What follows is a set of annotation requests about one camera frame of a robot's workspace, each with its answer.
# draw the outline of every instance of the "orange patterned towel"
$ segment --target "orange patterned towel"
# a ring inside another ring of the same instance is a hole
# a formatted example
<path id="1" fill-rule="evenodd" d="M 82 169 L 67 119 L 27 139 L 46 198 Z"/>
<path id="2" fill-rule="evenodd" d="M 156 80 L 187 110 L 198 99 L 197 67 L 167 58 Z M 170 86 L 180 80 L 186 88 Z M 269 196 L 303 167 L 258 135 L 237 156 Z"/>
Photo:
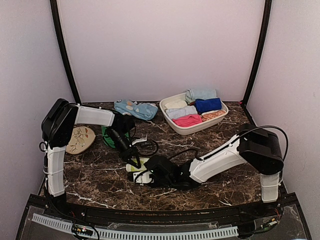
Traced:
<path id="1" fill-rule="evenodd" d="M 205 122 L 205 121 L 209 121 L 211 119 L 215 119 L 223 114 L 225 114 L 226 111 L 225 110 L 218 110 L 218 111 L 215 111 L 215 112 L 204 112 L 201 116 L 202 118 L 202 121 Z"/>

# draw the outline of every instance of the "pink towel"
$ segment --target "pink towel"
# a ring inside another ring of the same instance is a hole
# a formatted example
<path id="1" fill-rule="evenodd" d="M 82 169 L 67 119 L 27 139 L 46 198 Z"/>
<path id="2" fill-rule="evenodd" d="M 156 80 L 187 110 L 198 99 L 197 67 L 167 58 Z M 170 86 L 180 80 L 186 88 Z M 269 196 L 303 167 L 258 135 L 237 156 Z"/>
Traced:
<path id="1" fill-rule="evenodd" d="M 180 127 L 190 127 L 196 124 L 202 123 L 202 119 L 198 114 L 190 114 L 187 116 L 179 117 L 178 119 L 172 119 L 175 124 L 177 124 Z"/>

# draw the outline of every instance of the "white bin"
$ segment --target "white bin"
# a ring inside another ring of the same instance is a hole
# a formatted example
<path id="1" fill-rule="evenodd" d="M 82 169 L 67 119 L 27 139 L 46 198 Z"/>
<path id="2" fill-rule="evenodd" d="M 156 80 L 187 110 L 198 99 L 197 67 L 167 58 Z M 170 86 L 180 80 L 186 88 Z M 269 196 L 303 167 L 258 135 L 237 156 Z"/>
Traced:
<path id="1" fill-rule="evenodd" d="M 218 123 L 220 123 L 222 121 L 222 119 L 225 118 L 225 116 L 228 114 L 229 109 L 228 107 L 221 101 L 222 103 L 222 110 L 225 110 L 225 114 L 222 114 L 214 119 L 208 120 L 208 121 L 204 121 L 202 123 L 193 125 L 193 126 L 188 126 L 188 127 L 182 127 L 182 126 L 178 126 L 177 124 L 175 124 L 166 114 L 166 107 L 165 105 L 169 102 L 175 101 L 175 100 L 186 100 L 186 93 L 181 93 L 175 96 L 171 96 L 171 97 L 167 97 L 163 100 L 161 100 L 160 102 L 160 109 L 164 115 L 165 120 L 168 122 L 168 124 L 173 128 L 173 130 L 175 130 L 178 134 L 180 135 L 189 135 L 189 134 L 193 134 L 196 132 L 199 132 L 201 130 L 207 129 L 213 125 L 216 125 Z"/>

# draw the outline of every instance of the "oval beige plate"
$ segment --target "oval beige plate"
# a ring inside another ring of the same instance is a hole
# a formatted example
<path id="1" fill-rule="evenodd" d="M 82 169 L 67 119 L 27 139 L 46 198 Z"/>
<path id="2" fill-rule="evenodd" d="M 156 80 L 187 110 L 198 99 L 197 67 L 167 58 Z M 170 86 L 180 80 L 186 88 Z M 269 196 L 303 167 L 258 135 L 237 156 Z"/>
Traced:
<path id="1" fill-rule="evenodd" d="M 86 126 L 75 127 L 65 151 L 68 154 L 80 154 L 91 146 L 95 138 L 96 135 L 91 128 Z"/>

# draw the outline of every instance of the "light blue towel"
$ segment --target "light blue towel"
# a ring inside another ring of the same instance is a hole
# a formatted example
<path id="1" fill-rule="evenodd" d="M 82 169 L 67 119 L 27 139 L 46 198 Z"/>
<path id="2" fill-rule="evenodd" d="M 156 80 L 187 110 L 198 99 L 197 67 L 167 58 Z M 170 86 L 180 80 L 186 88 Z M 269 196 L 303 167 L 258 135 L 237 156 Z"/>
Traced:
<path id="1" fill-rule="evenodd" d="M 158 111 L 158 107 L 155 104 L 140 103 L 137 105 L 130 100 L 115 101 L 114 109 L 123 115 L 129 114 L 142 120 L 153 119 Z"/>
<path id="2" fill-rule="evenodd" d="M 198 114 L 195 106 L 185 106 L 183 108 L 171 108 L 166 111 L 170 119 L 178 119 L 190 114 Z"/>
<path id="3" fill-rule="evenodd" d="M 196 99 L 215 99 L 217 91 L 213 88 L 189 88 L 185 94 L 185 100 L 188 104 L 194 102 Z"/>

